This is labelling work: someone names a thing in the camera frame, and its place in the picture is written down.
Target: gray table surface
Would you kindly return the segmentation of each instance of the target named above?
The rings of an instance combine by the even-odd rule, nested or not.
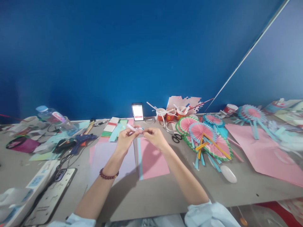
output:
[[[234,158],[225,163],[237,177],[236,184],[229,183],[211,166],[208,159],[205,159],[206,167],[200,164],[200,171],[194,169],[192,163],[195,161],[196,154],[188,148],[184,141],[179,144],[174,143],[171,135],[162,128],[159,122],[148,125],[144,121],[138,121],[138,124],[143,128],[161,128],[168,143],[204,187],[212,202],[216,201],[226,207],[233,207],[303,196],[303,188],[255,172],[244,152],[233,144],[231,144],[232,148],[244,160],[244,163],[241,163]],[[94,127],[91,132],[100,135],[103,128],[104,126]],[[7,150],[5,145],[10,140],[11,137],[8,134],[0,135],[0,193],[12,187],[25,187],[44,163],[43,161],[29,162],[29,154]],[[69,163],[64,164],[63,167],[77,168],[78,171],[52,220],[64,221],[75,210],[87,191],[90,171],[89,147],[96,143],[97,141],[91,142],[88,147],[80,149]],[[136,140],[134,145],[136,165],[138,166]],[[115,181],[97,222],[187,212],[187,206],[172,174],[139,181],[137,169],[135,173]]]

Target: computer mouse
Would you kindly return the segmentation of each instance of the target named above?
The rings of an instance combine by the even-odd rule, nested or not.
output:
[[[223,176],[228,180],[230,183],[237,183],[237,178],[233,174],[233,172],[225,165],[221,165],[220,169],[222,171]]]

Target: red bead bracelet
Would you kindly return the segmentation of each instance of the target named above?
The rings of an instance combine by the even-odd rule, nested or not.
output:
[[[103,172],[102,172],[103,169],[104,169],[104,168],[102,168],[102,169],[100,170],[100,176],[101,176],[103,179],[112,180],[112,179],[115,179],[115,178],[119,175],[119,171],[118,171],[117,174],[116,174],[115,176],[106,176],[106,175],[104,175]]]

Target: light blue sleeve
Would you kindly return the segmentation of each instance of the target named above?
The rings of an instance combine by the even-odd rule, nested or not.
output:
[[[65,223],[54,221],[47,227],[94,227],[95,225],[96,220],[81,218],[72,213]]]
[[[201,205],[190,205],[185,215],[185,224],[189,227],[240,227],[231,213],[220,203],[211,201]]]

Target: blue wall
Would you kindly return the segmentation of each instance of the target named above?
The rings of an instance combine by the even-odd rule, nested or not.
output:
[[[1,1],[0,114],[72,120],[214,97],[283,0]],[[0,122],[11,122],[0,118]]]
[[[303,1],[290,0],[207,112],[303,99]]]

